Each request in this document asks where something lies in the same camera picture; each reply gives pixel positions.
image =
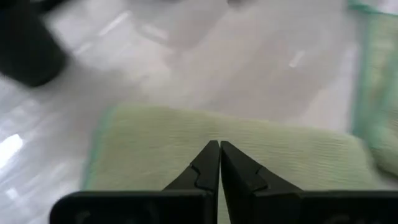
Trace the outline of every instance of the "white floor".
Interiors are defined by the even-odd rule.
[[[122,101],[349,130],[346,0],[72,0],[45,20],[72,59],[42,88],[0,82],[0,223],[45,223]]]

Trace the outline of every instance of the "tiled floor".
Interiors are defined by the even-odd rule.
[[[73,0],[45,20],[72,59],[42,88],[0,82],[0,223],[45,223],[121,101],[348,130],[346,0]]]

